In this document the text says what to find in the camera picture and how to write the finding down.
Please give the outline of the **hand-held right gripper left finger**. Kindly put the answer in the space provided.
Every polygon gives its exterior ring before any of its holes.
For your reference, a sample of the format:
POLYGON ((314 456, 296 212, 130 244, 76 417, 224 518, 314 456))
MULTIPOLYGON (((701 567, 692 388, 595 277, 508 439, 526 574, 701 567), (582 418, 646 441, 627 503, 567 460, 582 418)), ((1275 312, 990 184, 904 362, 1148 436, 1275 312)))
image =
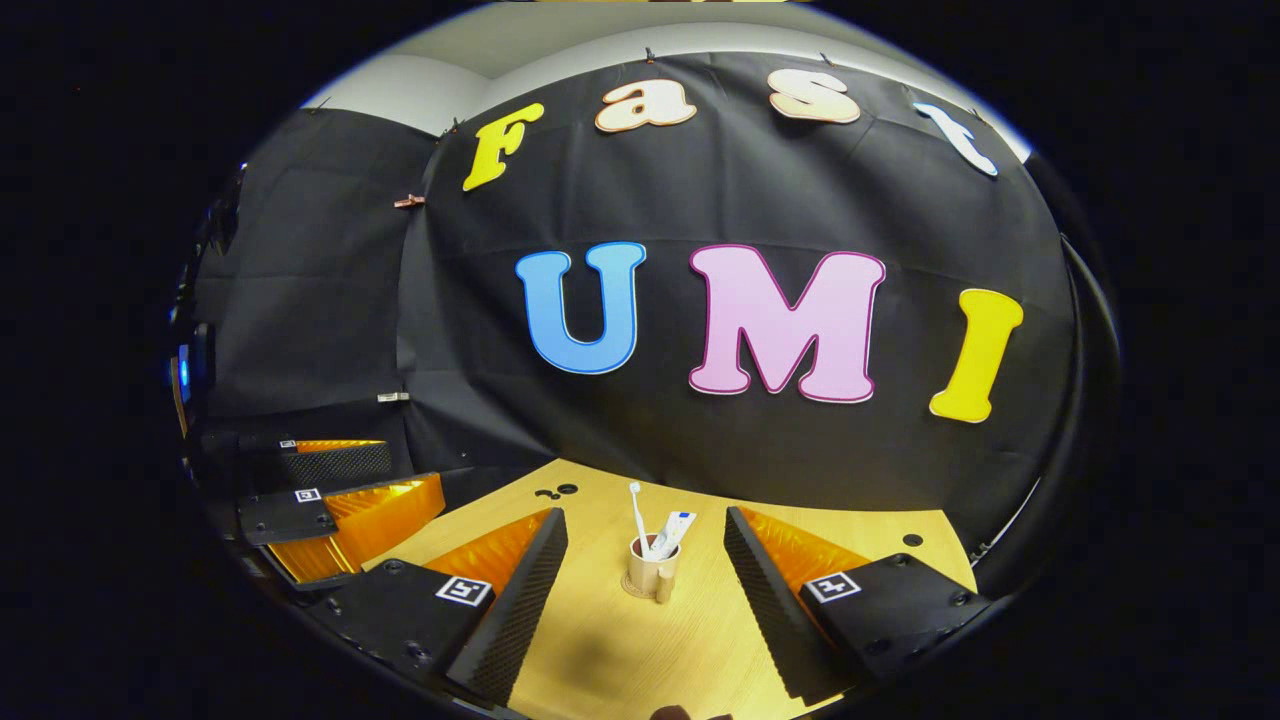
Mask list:
POLYGON ((417 565, 388 559, 325 600, 325 628, 401 676, 506 706, 561 569, 568 533, 543 509, 417 565))

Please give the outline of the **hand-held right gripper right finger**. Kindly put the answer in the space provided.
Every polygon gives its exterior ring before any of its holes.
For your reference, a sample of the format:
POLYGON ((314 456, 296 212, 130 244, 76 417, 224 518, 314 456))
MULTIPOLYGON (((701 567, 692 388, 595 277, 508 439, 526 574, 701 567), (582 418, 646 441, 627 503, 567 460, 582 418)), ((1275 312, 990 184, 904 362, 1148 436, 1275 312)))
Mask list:
POLYGON ((806 703, 925 666, 992 605, 910 553, 865 559, 744 506, 724 550, 783 688, 806 703))

